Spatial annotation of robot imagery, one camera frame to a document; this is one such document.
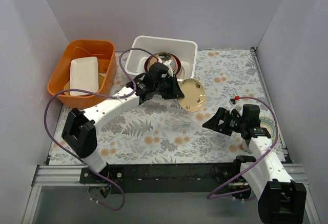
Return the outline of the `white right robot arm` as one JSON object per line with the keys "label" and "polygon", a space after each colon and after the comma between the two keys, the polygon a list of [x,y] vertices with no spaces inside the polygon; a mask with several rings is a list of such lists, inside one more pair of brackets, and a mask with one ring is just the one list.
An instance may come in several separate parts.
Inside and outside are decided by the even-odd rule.
{"label": "white right robot arm", "polygon": [[247,181],[258,200],[258,213],[263,223],[302,223],[306,189],[294,181],[282,165],[271,135],[261,127],[260,107],[245,104],[229,111],[219,108],[203,128],[225,135],[239,133],[255,162],[243,162],[232,168],[236,181]]}

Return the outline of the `tan bottom plate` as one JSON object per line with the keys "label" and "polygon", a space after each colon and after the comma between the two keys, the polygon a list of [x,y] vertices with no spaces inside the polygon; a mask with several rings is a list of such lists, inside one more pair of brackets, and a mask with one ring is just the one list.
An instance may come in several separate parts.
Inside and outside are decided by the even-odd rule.
{"label": "tan bottom plate", "polygon": [[178,99],[178,103],[184,110],[197,112],[205,105],[206,93],[199,81],[188,78],[183,80],[179,87],[184,94],[184,98]]}

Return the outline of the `red rimmed cream plate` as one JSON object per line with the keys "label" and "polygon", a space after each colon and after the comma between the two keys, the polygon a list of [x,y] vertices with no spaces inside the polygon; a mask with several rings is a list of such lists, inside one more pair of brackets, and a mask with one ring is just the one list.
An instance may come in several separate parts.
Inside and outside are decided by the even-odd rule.
{"label": "red rimmed cream plate", "polygon": [[[182,73],[183,73],[183,66],[182,66],[182,64],[181,64],[181,61],[178,59],[178,57],[177,56],[175,56],[175,55],[173,55],[174,57],[176,57],[177,58],[177,61],[178,61],[178,66],[179,66],[179,69],[178,69],[178,72],[175,74],[177,77],[179,77]],[[148,72],[147,70],[146,70],[146,68],[145,68],[145,66],[146,66],[146,62],[147,62],[147,59],[146,59],[146,61],[145,61],[145,64],[144,64],[144,70],[146,71],[146,72]]]}

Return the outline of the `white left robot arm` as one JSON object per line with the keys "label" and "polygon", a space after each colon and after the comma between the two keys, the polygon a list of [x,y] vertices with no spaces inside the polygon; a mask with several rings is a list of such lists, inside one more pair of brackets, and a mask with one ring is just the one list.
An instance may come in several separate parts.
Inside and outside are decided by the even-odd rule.
{"label": "white left robot arm", "polygon": [[113,99],[69,112],[61,137],[91,168],[91,176],[96,182],[103,183],[109,177],[108,164],[97,150],[97,133],[111,120],[151,100],[154,95],[163,99],[184,98],[176,75],[170,75],[168,66],[161,63],[155,63],[148,72],[137,75]]}

